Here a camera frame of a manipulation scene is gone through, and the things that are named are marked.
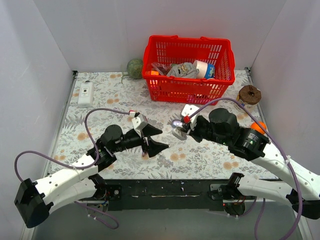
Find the white earbud charging case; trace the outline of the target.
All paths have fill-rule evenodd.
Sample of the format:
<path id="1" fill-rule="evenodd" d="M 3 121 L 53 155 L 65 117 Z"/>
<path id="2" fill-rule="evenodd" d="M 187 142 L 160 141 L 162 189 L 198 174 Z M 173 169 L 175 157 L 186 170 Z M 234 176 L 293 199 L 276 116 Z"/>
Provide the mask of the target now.
<path id="1" fill-rule="evenodd" d="M 181 141 L 187 140 L 187 133 L 182 130 L 181 127 L 174 128 L 171 131 L 172 135 Z"/>

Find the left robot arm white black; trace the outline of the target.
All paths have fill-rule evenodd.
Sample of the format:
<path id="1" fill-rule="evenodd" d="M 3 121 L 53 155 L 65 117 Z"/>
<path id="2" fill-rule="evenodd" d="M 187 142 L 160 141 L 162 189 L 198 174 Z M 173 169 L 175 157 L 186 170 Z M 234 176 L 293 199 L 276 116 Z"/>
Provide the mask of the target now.
<path id="1" fill-rule="evenodd" d="M 116 161 L 117 152 L 141 147 L 149 157 L 156 156 L 169 147 L 152 139 L 161 133 L 150 124 L 142 131 L 131 129 L 127 133 L 116 124 L 110 125 L 96 141 L 97 148 L 90 149 L 69 168 L 36 181 L 22 181 L 14 204 L 26 227 L 40 225 L 55 210 L 78 200 L 119 200 L 122 187 L 107 184 L 99 172 Z"/>

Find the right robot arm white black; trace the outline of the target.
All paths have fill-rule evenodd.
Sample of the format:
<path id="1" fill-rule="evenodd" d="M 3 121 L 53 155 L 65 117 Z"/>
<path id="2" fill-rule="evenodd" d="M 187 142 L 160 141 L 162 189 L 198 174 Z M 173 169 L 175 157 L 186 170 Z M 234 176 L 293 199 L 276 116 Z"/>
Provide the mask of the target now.
<path id="1" fill-rule="evenodd" d="M 230 153 L 259 165 L 279 178 L 279 181 L 255 179 L 233 173 L 226 185 L 213 191 L 218 198 L 230 200 L 240 196 L 257 196 L 291 206 L 302 216 L 317 220 L 320 217 L 320 177 L 296 163 L 284 159 L 277 147 L 259 131 L 242 127 L 237 117 L 225 108 L 209 113 L 209 119 L 192 114 L 198 110 L 186 105 L 181 115 L 186 122 L 184 131 L 198 143 L 202 140 L 228 147 Z"/>

